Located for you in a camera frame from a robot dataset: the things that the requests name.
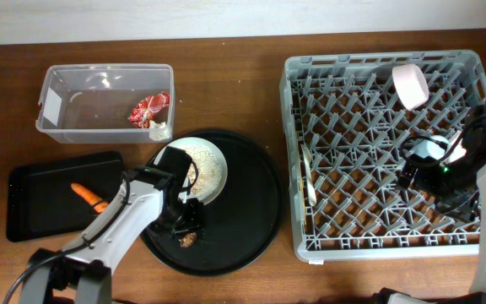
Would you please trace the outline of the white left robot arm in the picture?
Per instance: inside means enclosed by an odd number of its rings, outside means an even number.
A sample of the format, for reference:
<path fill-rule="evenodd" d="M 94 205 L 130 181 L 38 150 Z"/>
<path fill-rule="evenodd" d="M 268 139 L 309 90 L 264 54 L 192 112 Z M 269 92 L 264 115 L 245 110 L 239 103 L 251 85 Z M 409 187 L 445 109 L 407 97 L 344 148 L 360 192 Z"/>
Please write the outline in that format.
<path fill-rule="evenodd" d="M 76 303 L 111 303 L 112 275 L 144 230 L 184 236 L 203 228 L 203 203 L 180 198 L 196 167 L 184 150 L 167 146 L 152 166 L 123 172 L 108 207 L 62 250 L 35 252 L 3 300 L 18 293 L 22 303 L 57 303 L 54 290 L 72 287 Z"/>

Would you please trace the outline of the white plastic fork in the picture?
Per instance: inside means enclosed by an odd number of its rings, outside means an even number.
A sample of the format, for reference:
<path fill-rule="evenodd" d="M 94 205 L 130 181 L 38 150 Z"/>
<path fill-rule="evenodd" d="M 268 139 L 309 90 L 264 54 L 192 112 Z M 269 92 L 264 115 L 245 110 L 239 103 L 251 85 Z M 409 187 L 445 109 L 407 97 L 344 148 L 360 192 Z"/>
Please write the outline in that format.
<path fill-rule="evenodd" d="M 303 162 L 304 162 L 304 168 L 305 168 L 305 182 L 307 186 L 307 194 L 308 194 L 308 199 L 309 199 L 309 204 L 311 207 L 316 206 L 316 190 L 314 188 L 314 183 L 312 181 L 312 176 L 311 176 L 311 152 L 309 149 L 302 144 L 301 145 L 301 151 L 303 154 Z"/>

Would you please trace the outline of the grey plate with food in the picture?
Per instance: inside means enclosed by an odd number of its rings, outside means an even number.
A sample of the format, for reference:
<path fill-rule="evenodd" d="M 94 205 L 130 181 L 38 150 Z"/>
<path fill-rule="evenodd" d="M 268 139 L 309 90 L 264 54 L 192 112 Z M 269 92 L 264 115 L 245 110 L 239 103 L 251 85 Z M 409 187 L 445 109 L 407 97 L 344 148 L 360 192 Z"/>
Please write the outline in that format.
<path fill-rule="evenodd" d="M 207 205 L 212 203 L 222 192 L 227 181 L 228 166 L 223 152 L 212 142 L 198 137 L 185 137 L 172 141 L 168 147 L 184 150 L 197 165 L 187 172 L 184 186 L 192 187 L 179 194 L 185 203 L 191 198 Z"/>

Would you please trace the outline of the wooden chopstick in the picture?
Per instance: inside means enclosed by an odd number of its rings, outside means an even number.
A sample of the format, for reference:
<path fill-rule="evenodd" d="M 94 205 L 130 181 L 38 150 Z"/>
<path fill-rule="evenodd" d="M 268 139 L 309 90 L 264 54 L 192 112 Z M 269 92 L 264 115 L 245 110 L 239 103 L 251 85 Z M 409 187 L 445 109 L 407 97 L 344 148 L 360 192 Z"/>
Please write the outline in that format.
<path fill-rule="evenodd" d="M 302 222 L 302 225 L 306 224 L 306 219 L 305 219 L 305 183 L 304 179 L 302 176 L 299 178 L 299 194 L 298 198 L 300 199 L 300 221 Z"/>

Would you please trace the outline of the brown food scrap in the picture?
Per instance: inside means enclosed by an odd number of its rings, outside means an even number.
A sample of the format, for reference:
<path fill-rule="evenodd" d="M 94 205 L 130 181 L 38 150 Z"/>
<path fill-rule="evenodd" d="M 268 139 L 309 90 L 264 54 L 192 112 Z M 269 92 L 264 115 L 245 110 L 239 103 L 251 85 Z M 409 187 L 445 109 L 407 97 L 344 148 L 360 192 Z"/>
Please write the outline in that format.
<path fill-rule="evenodd" d="M 196 242 L 196 240 L 197 240 L 197 233 L 189 232 L 180 239 L 180 246 L 184 248 L 189 248 Z"/>

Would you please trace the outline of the white tissue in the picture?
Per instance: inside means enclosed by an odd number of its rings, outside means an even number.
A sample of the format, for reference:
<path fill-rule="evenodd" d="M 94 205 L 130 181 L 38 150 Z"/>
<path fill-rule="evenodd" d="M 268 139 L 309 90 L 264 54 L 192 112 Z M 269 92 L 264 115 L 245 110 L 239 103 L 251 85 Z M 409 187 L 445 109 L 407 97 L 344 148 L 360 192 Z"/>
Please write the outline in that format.
<path fill-rule="evenodd" d="M 168 141 L 172 138 L 171 126 L 167 122 L 151 121 L 149 123 L 149 137 L 154 142 Z"/>

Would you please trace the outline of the light blue plastic cup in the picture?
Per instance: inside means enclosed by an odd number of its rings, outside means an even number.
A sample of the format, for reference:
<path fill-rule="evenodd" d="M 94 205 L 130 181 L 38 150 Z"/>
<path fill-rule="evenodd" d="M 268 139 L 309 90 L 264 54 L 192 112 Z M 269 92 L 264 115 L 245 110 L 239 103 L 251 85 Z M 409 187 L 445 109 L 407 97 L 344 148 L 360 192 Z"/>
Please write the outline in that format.
<path fill-rule="evenodd" d="M 443 136 L 433 135 L 429 139 L 418 139 L 411 152 L 422 159 L 430 157 L 432 160 L 442 158 L 449 149 L 450 142 Z"/>

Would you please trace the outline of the pink plastic bowl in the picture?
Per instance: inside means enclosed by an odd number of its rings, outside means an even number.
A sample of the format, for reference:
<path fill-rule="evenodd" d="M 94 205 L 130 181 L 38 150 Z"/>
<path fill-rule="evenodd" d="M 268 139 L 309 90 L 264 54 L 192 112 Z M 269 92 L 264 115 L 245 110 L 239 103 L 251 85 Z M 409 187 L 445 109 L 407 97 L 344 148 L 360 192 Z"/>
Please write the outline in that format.
<path fill-rule="evenodd" d="M 420 67 L 410 63 L 396 66 L 391 76 L 403 107 L 413 110 L 429 99 L 429 87 Z"/>

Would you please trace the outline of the cream plastic cup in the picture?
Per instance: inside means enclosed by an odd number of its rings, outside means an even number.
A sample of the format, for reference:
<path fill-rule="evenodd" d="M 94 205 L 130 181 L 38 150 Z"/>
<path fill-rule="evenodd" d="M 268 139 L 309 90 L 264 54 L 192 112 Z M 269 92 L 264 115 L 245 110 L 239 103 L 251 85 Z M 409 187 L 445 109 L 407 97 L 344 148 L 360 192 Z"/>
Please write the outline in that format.
<path fill-rule="evenodd" d="M 452 150 L 452 153 L 449 155 L 449 157 L 445 160 L 447 164 L 450 164 L 456 160 L 459 160 L 463 156 L 465 156 L 467 153 L 466 149 L 462 147 L 462 141 L 458 143 L 458 145 L 455 146 L 455 148 Z"/>

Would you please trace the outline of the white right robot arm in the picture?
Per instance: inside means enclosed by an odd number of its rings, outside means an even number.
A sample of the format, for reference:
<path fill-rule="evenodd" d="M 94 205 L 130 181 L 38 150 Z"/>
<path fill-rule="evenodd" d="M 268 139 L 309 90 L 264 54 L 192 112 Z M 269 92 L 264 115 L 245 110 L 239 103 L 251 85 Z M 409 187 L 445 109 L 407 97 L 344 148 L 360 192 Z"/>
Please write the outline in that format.
<path fill-rule="evenodd" d="M 435 199 L 435 210 L 464 222 L 480 219 L 478 266 L 467 295 L 455 303 L 486 303 L 486 104 L 470 109 L 463 130 L 450 143 L 441 136 L 415 136 L 399 149 L 405 165 L 402 190 L 414 187 Z"/>

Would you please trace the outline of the orange carrot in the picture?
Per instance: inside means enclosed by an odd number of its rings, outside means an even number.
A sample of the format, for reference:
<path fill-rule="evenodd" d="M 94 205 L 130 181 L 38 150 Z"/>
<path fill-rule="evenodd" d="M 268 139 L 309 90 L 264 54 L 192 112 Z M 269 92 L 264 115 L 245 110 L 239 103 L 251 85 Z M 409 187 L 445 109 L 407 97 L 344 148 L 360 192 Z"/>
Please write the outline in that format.
<path fill-rule="evenodd" d="M 83 186 L 82 184 L 79 183 L 72 183 L 71 184 L 71 189 L 83 200 L 85 200 L 90 207 L 93 208 L 93 210 L 96 213 L 102 213 L 108 206 L 109 203 L 98 196 L 97 194 L 93 193 L 91 190 L 89 190 L 87 187 Z"/>

